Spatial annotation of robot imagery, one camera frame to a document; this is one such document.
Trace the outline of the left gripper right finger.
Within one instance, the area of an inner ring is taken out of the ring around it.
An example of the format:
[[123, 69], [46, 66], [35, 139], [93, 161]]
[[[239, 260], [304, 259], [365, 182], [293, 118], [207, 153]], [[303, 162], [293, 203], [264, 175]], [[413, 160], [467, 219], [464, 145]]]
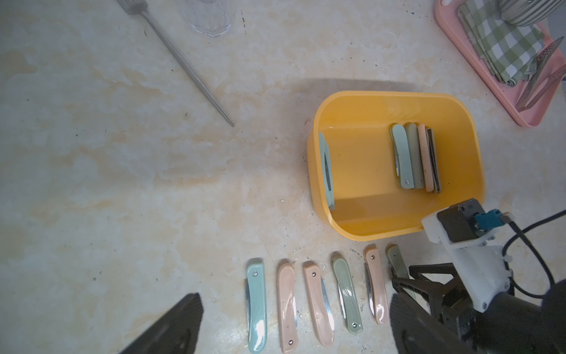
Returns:
[[398, 353], [475, 353], [405, 293], [392, 296], [390, 325]]

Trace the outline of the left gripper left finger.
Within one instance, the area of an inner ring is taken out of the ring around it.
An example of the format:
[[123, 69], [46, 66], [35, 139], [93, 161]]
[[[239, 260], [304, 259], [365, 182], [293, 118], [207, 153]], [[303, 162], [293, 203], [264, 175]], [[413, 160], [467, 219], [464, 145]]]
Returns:
[[200, 294], [188, 294], [121, 353], [194, 353], [202, 318]]

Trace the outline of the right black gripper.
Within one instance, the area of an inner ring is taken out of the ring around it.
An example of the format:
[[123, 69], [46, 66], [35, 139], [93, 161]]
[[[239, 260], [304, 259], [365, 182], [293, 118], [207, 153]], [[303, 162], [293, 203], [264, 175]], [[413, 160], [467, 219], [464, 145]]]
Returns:
[[[394, 277], [392, 286], [398, 293], [414, 292], [429, 305], [432, 317], [466, 345], [475, 343], [478, 312], [452, 263], [412, 265], [410, 278]], [[452, 279], [443, 284], [430, 280], [426, 274], [449, 274]]]

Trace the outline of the grey green folding knife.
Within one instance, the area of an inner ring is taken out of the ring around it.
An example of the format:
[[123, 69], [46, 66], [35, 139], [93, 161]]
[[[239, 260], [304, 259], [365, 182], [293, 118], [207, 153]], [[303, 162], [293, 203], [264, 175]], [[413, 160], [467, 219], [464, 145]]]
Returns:
[[392, 277], [409, 278], [409, 273], [398, 245], [388, 245], [386, 248], [386, 257], [391, 267]]

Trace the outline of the olive green folding knife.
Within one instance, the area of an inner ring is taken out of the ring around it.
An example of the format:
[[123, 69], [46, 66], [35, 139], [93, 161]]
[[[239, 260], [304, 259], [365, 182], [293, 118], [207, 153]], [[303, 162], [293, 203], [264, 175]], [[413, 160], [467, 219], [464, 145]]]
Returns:
[[335, 252], [332, 257], [332, 268], [338, 285], [338, 298], [346, 328], [349, 333], [358, 334], [363, 330], [363, 324], [349, 264], [341, 254]]

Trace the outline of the light blue folding knife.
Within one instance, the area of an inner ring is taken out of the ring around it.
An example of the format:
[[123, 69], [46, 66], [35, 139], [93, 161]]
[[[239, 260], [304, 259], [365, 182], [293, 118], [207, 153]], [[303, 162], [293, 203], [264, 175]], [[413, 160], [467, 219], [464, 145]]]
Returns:
[[246, 269], [249, 320], [249, 350], [260, 353], [268, 337], [265, 266], [261, 258], [251, 259]]

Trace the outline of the teal folding knife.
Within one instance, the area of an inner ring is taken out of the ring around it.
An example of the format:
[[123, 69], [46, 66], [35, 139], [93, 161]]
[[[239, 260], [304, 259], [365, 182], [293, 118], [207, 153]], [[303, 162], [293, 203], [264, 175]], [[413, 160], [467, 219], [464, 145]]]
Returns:
[[394, 146], [394, 160], [399, 186], [405, 190], [415, 188], [408, 136], [400, 124], [392, 125], [390, 135]]

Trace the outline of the yellow plastic storage box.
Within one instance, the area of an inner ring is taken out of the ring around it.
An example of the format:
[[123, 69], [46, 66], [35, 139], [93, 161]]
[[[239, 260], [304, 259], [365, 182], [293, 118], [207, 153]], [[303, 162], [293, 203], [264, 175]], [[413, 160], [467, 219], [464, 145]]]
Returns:
[[[413, 122], [433, 130], [440, 193], [399, 186], [392, 125]], [[335, 209], [329, 210], [318, 133], [330, 146]], [[314, 210], [351, 240], [379, 240], [422, 230], [422, 219], [454, 204], [486, 200], [486, 181], [474, 119], [449, 94], [340, 91], [321, 103], [307, 142]]]

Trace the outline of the sage folding knife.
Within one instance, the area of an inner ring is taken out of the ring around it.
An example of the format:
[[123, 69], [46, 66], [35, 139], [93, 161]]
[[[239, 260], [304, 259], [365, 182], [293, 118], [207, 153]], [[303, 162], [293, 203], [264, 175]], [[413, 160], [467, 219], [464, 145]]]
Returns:
[[425, 181], [422, 168], [422, 159], [419, 145], [418, 128], [415, 123], [408, 123], [405, 125], [405, 131], [408, 138], [408, 147], [411, 158], [412, 174], [414, 179], [415, 189], [424, 189]]

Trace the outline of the mint folding knife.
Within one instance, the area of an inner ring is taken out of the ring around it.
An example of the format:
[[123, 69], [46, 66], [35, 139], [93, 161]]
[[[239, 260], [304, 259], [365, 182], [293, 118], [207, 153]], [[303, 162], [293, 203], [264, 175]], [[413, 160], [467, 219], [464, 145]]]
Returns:
[[333, 187], [333, 171], [330, 155], [330, 146], [321, 132], [318, 133], [319, 147], [321, 153], [321, 170], [324, 178], [324, 191], [329, 210], [335, 209], [335, 194]]

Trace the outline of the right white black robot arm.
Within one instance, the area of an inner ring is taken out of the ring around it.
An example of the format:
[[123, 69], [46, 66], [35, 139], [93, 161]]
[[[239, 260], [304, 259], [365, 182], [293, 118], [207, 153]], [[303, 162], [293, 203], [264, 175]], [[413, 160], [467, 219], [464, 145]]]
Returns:
[[508, 292], [473, 307], [450, 263], [412, 265], [394, 278], [390, 324], [399, 353], [564, 353], [565, 282], [535, 305]]

